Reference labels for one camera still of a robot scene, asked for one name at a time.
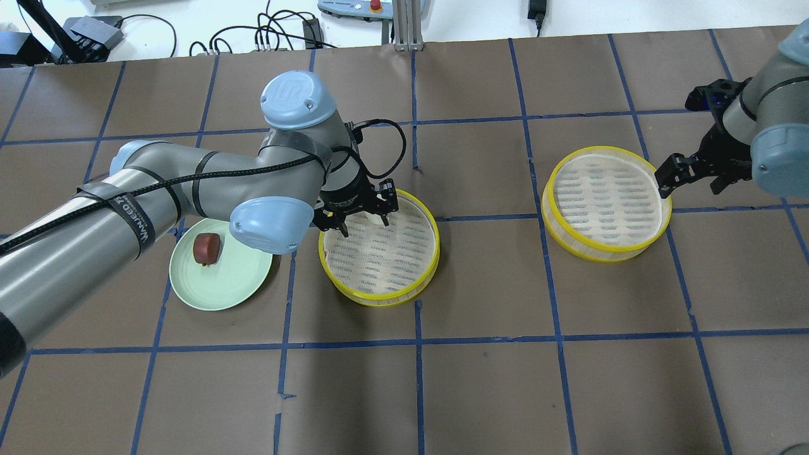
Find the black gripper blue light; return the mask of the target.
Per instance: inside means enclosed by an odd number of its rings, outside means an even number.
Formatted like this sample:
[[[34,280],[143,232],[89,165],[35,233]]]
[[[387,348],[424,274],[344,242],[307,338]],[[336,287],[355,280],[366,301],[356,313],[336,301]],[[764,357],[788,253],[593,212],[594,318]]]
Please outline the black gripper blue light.
[[[708,111],[714,125],[700,141],[693,155],[670,154],[655,170],[658,194],[667,199],[680,186],[702,178],[714,178],[710,184],[713,194],[722,193],[738,181],[751,181],[750,147],[736,139],[724,124],[724,115],[731,103],[740,100],[750,78],[737,82],[716,80],[694,87],[684,102],[691,112]]]

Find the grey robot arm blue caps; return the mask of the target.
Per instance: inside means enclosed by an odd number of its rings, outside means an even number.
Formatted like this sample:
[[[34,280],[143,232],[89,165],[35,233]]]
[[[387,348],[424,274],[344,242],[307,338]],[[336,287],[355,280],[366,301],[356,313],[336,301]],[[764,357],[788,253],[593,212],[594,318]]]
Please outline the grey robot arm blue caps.
[[[390,175],[406,158],[416,166],[430,157],[450,161],[449,173],[465,182],[485,184],[502,161],[525,159],[517,173],[497,185],[450,193],[459,179],[446,175],[443,201],[465,202],[476,211],[531,204],[540,207],[532,121],[588,118],[633,120],[635,102],[626,92],[623,64],[608,35],[536,42],[538,49],[563,56],[540,56],[540,67],[560,77],[528,76],[511,39],[440,44],[404,58],[410,69],[406,95],[411,103],[407,127],[375,118],[352,124],[340,119],[336,96],[324,79],[308,74],[304,111],[322,124],[335,121],[334,156],[315,208],[314,224],[344,235],[346,217],[367,212],[386,221],[399,209]],[[807,24],[778,46],[768,63],[742,82],[716,80],[695,87],[684,102],[693,112],[711,112],[713,123],[690,157],[673,154],[651,179],[652,199],[666,202],[680,185],[714,178],[720,193],[740,179],[754,179],[780,198],[807,196]]]

